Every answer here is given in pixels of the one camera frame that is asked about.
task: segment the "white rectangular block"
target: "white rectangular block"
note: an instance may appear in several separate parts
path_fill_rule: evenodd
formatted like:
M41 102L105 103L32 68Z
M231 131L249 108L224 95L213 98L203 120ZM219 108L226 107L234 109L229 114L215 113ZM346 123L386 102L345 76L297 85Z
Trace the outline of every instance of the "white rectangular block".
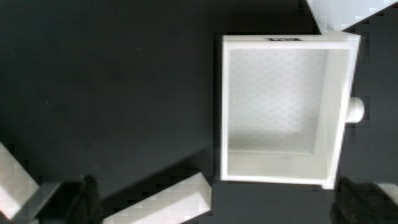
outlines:
M0 143L0 211L11 219L39 186Z
M179 224L211 210L211 187L197 173L110 217L103 224Z
M222 180L334 187L359 36L224 36Z

